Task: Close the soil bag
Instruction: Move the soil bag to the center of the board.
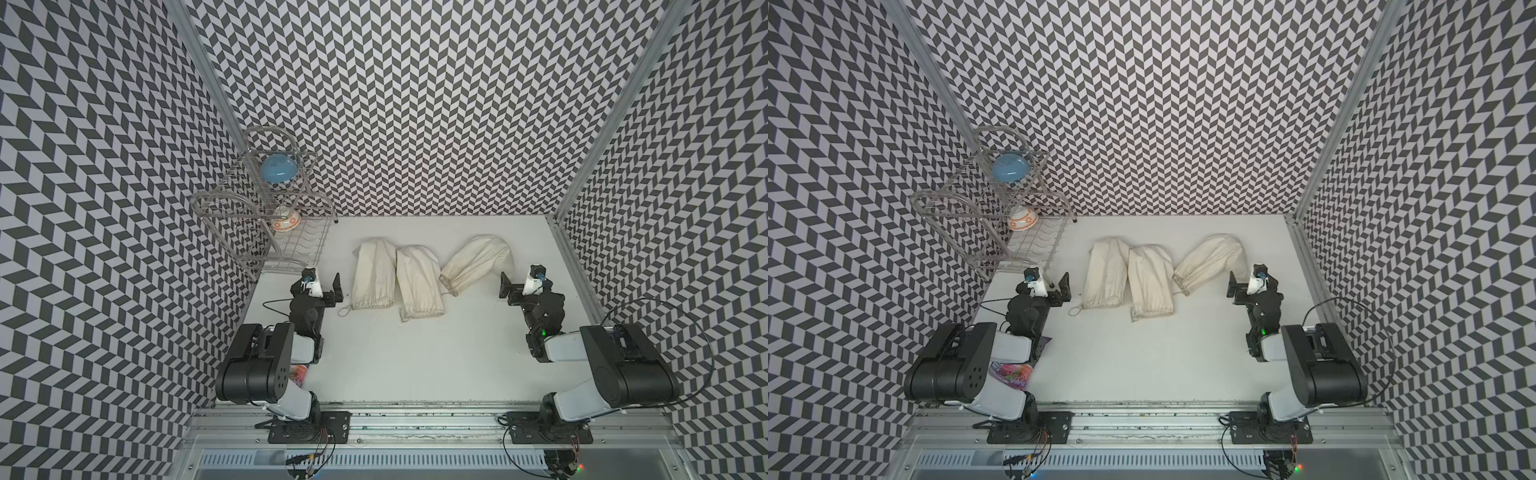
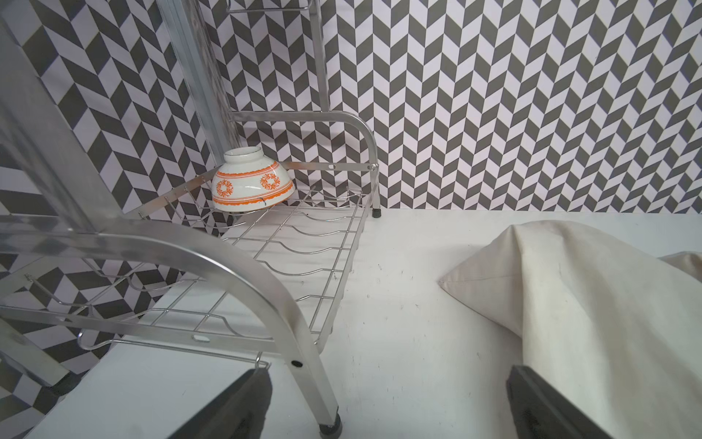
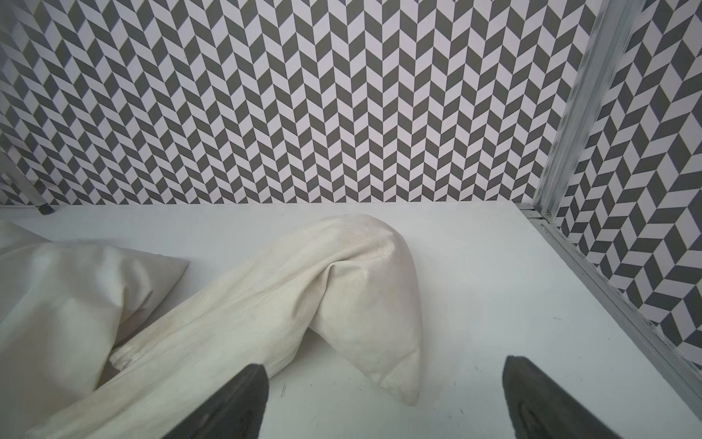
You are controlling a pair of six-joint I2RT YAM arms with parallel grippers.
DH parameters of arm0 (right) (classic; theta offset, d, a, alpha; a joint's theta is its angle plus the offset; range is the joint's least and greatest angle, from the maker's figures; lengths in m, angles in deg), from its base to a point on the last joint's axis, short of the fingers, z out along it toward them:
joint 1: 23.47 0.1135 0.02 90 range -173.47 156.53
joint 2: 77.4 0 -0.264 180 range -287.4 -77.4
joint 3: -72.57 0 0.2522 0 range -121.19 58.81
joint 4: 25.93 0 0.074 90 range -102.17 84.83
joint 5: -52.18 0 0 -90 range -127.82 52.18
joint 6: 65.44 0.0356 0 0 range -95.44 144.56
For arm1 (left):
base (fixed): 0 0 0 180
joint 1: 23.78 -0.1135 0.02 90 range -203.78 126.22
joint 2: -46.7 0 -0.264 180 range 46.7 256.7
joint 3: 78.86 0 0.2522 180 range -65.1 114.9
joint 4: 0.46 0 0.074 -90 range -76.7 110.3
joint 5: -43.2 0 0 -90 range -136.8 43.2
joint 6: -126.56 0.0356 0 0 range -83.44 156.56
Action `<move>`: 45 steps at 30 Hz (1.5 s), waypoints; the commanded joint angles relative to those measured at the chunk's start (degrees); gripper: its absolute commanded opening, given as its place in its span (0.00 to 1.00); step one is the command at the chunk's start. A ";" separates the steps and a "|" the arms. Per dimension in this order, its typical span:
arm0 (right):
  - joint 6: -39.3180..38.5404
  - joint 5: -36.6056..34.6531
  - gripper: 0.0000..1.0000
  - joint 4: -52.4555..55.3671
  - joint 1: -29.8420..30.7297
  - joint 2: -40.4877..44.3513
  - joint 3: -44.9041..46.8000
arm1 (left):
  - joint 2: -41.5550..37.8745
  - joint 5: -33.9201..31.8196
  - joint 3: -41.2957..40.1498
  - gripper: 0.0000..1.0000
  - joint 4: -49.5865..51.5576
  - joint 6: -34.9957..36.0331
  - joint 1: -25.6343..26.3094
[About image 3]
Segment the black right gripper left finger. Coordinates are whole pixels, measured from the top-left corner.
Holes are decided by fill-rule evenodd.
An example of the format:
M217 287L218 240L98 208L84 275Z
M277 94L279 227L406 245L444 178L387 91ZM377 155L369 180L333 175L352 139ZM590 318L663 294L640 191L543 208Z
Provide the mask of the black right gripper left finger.
M163 438L258 438L268 398L265 367L249 364Z

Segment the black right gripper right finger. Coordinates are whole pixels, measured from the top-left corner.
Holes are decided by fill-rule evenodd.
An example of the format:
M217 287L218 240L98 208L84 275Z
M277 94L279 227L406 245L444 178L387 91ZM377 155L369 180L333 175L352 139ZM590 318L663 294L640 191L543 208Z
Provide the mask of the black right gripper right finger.
M619 436L526 357L506 358L502 384L519 439Z

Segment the cream cloth soil bag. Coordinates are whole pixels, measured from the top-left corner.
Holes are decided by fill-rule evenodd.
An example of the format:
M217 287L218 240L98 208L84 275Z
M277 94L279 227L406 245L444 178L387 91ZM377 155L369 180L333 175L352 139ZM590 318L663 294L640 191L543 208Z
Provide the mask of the cream cloth soil bag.
M246 366L284 369L308 330L376 386L418 402L418 279L386 223L313 223L151 320L186 267L3 221L1 435L159 438Z

